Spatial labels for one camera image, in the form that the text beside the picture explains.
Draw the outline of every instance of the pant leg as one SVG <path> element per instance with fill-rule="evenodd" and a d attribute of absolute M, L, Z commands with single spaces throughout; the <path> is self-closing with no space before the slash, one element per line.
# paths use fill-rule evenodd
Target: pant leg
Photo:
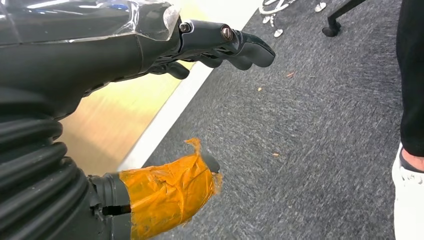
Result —
<path fill-rule="evenodd" d="M 402 79 L 400 136 L 410 154 L 424 157 L 424 0 L 403 0 L 397 27 Z"/>

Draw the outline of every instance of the plastic wrap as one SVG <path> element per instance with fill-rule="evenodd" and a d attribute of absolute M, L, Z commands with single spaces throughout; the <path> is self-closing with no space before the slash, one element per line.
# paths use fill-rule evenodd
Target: plastic wrap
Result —
<path fill-rule="evenodd" d="M 200 154 L 200 140 L 186 143 L 194 153 L 172 163 L 119 173 L 131 205 L 131 239 L 148 239 L 191 219 L 219 192 L 222 175 L 211 173 Z"/>
<path fill-rule="evenodd" d="M 170 39 L 179 0 L 2 0 L 0 20 L 13 26 L 16 43 L 96 41 L 140 35 Z M 0 28 L 0 37 L 10 35 Z"/>

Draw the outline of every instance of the person's ankle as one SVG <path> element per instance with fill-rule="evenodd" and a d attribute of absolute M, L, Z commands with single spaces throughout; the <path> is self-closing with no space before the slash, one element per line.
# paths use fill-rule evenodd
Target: person's ankle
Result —
<path fill-rule="evenodd" d="M 424 172 L 424 157 L 411 155 L 405 150 L 405 148 L 402 149 L 401 154 L 405 161 L 412 167 L 419 170 L 420 172 Z"/>

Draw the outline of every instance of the orange tape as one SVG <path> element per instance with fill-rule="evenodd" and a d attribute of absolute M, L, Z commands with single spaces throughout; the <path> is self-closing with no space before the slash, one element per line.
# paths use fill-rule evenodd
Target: orange tape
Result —
<path fill-rule="evenodd" d="M 119 173 L 131 204 L 131 239 L 151 238 L 188 222 L 222 184 L 200 155 L 200 140 L 185 141 L 194 153 L 162 166 Z"/>

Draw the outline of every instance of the wooden panel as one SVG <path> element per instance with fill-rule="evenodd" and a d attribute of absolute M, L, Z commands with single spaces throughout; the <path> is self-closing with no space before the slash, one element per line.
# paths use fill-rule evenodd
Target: wooden panel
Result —
<path fill-rule="evenodd" d="M 206 19 L 194 0 L 182 0 L 181 18 Z M 179 83 L 169 74 L 111 83 L 84 98 L 61 121 L 64 131 L 58 141 L 66 143 L 67 155 L 85 174 L 113 172 Z"/>

